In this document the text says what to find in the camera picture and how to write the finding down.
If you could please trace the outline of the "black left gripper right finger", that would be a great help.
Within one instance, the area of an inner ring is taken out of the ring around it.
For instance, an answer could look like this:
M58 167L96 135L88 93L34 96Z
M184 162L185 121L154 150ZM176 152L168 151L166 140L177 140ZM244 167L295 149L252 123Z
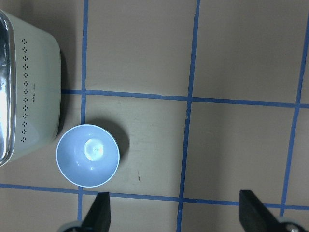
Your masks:
M239 192L239 221L245 232L286 231L251 190Z

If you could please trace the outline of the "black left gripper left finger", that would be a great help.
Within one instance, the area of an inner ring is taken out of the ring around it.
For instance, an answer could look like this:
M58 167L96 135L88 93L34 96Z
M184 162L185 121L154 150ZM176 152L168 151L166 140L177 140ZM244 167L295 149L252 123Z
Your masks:
M83 232L108 232L111 225L110 194L97 194L81 225Z

